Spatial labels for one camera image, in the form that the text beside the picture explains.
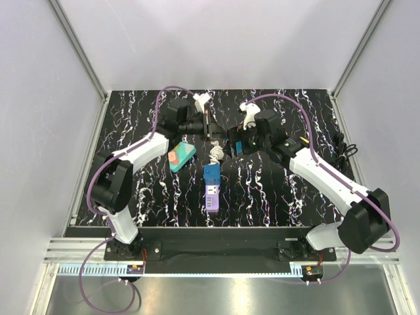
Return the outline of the light blue small adapter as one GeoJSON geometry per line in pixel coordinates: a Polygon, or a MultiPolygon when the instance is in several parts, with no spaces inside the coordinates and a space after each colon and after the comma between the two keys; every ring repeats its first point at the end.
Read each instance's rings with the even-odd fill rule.
{"type": "Polygon", "coordinates": [[[243,143],[242,143],[242,141],[237,141],[235,146],[236,146],[237,155],[243,154],[243,143]]]}

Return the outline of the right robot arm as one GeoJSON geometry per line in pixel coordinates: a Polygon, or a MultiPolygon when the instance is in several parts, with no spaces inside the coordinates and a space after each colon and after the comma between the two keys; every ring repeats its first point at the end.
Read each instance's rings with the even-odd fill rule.
{"type": "Polygon", "coordinates": [[[321,224],[307,232],[298,243],[303,259],[315,259],[328,247],[346,247],[362,254],[390,230],[386,192],[357,184],[311,152],[307,139],[287,136],[274,110],[260,110],[254,103],[243,104],[240,110],[244,120],[227,131],[224,151],[231,158],[264,152],[317,188],[343,215],[340,222],[321,224]]]}

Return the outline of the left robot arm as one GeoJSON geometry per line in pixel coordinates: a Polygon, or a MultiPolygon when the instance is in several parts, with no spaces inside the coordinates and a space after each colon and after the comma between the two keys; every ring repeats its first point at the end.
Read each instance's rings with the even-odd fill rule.
{"type": "Polygon", "coordinates": [[[174,149],[184,135],[216,141],[225,139],[226,131],[207,105],[193,106],[186,99],[177,98],[167,105],[143,139],[117,152],[99,152],[93,159],[87,207],[105,217],[112,231],[110,241],[126,259],[136,259],[142,251],[140,232],[129,210],[133,175],[174,149]]]}

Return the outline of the blue cube plug adapter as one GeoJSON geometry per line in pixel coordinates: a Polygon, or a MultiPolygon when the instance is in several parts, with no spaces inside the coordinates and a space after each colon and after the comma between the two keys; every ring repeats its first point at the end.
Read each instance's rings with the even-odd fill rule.
{"type": "Polygon", "coordinates": [[[203,168],[203,178],[208,186],[221,185],[221,167],[219,164],[207,164],[203,168]]]}

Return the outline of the salmon pink small adapter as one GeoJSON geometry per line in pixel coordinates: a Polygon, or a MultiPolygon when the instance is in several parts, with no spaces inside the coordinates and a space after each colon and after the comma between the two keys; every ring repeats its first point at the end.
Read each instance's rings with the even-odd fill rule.
{"type": "Polygon", "coordinates": [[[175,151],[170,151],[168,153],[168,160],[173,165],[178,165],[179,164],[179,158],[178,158],[177,153],[175,151]]]}

